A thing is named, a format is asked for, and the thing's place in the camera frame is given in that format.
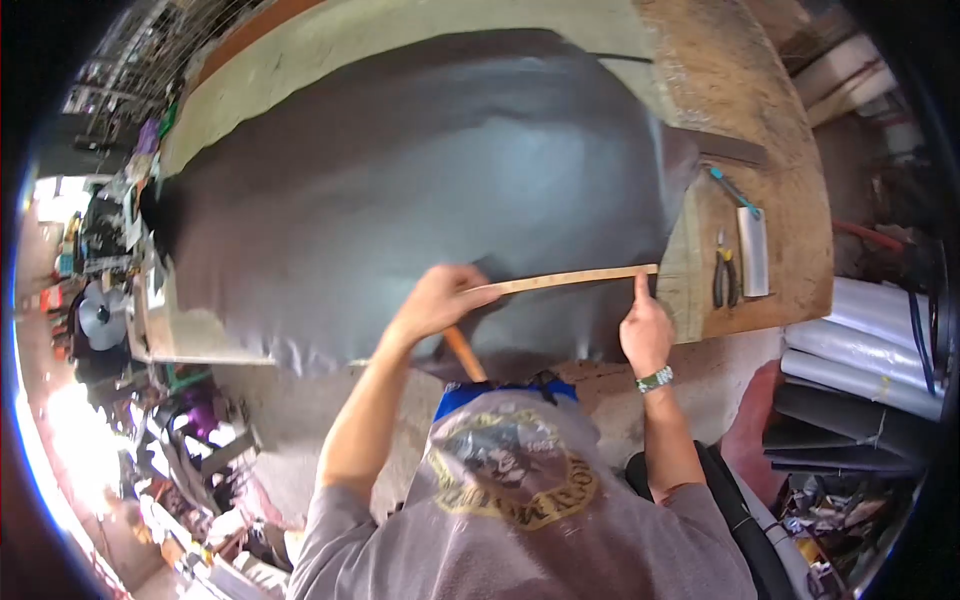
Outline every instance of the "black cable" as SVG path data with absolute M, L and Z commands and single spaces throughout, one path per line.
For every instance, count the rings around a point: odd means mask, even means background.
M 924 344 L 924 328 L 920 322 L 920 304 L 917 302 L 917 295 L 913 292 L 907 292 L 910 299 L 910 325 L 913 327 L 913 343 L 917 346 L 917 352 L 920 353 L 920 362 L 924 367 L 924 381 L 926 390 L 931 396 L 936 396 L 936 390 L 933 387 L 933 366 L 930 364 L 930 357 L 926 353 L 926 344 Z
M 610 54 L 607 52 L 594 52 L 593 55 L 598 59 L 610 59 L 610 60 L 629 60 L 630 62 L 642 62 L 644 64 L 653 64 L 653 59 L 647 59 L 645 57 L 632 57 L 627 54 Z

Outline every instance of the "wooden ruler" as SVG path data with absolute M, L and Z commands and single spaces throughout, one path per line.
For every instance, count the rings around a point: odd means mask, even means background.
M 588 283 L 590 281 L 602 281 L 604 279 L 622 279 L 625 277 L 635 277 L 638 273 L 655 275 L 657 265 L 637 265 L 634 267 L 619 267 L 616 269 L 593 269 L 591 271 L 574 271 L 572 273 L 556 273 L 554 275 L 542 275 L 529 277 L 526 279 L 514 279 L 513 281 L 502 281 L 500 283 L 491 283 L 481 285 L 474 289 L 495 289 L 501 294 L 515 294 L 527 290 L 537 290 L 544 287 L 553 287 L 555 285 L 566 285 L 569 283 Z M 470 379 L 476 382 L 486 381 L 487 373 L 477 359 L 476 354 L 470 349 L 467 338 L 455 325 L 444 329 L 444 339 L 446 343 L 457 355 L 464 371 L 467 372 Z
M 622 279 L 625 277 L 635 277 L 639 273 L 656 275 L 657 270 L 657 265 L 636 265 L 634 267 L 618 267 L 616 269 L 592 269 L 590 271 L 555 273 L 553 275 L 541 275 L 526 279 L 514 279 L 513 281 L 501 281 L 500 283 L 481 285 L 475 289 L 494 289 L 501 294 L 515 294 L 517 292 L 537 290 L 539 288 L 553 287 L 555 285 L 567 285 L 569 283 L 589 283 L 591 281 L 602 281 L 603 279 Z

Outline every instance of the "red hose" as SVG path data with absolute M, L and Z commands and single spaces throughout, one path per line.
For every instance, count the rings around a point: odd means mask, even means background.
M 856 235 L 857 237 L 862 237 L 865 240 L 870 240 L 871 242 L 882 246 L 883 248 L 890 249 L 897 254 L 903 253 L 903 243 L 901 241 L 895 240 L 889 235 L 884 235 L 879 231 L 874 231 L 872 229 L 863 228 L 859 225 L 854 225 L 853 223 L 844 223 L 843 221 L 833 220 L 833 230 L 834 231 L 843 231 L 844 233 L 850 233 Z

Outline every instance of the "workbench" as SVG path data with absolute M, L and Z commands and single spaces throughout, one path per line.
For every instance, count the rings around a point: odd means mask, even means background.
M 769 164 L 762 169 L 722 168 L 766 212 L 771 294 L 733 309 L 713 308 L 720 227 L 739 273 L 742 267 L 735 204 L 701 174 L 686 192 L 658 278 L 657 295 L 679 343 L 829 313 L 832 238 L 817 147 L 773 45 L 738 0 L 277 0 L 188 82 L 178 122 L 162 146 L 161 173 L 176 174 L 242 120 L 344 64 L 440 34 L 521 27 L 554 30 L 590 52 L 653 59 L 652 65 L 604 64 L 664 122 L 766 148 Z M 175 302 L 175 294 L 166 295 L 166 314 L 176 316 Z M 168 353 L 197 359 L 198 352 L 180 342 L 196 335 L 173 324 L 190 322 L 195 333 L 197 318 L 161 324 Z M 239 356 L 226 337 L 206 339 L 201 353 L 220 346 Z

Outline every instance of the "person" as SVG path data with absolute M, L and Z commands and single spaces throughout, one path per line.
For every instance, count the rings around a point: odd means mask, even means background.
M 572 387 L 488 385 L 434 422 L 402 510 L 377 525 L 371 491 L 411 349 L 497 300 L 473 289 L 485 283 L 470 266 L 434 267 L 384 331 L 324 442 L 287 597 L 756 598 L 664 375 L 673 326 L 646 275 L 620 342 L 647 390 L 654 502 L 604 464 Z

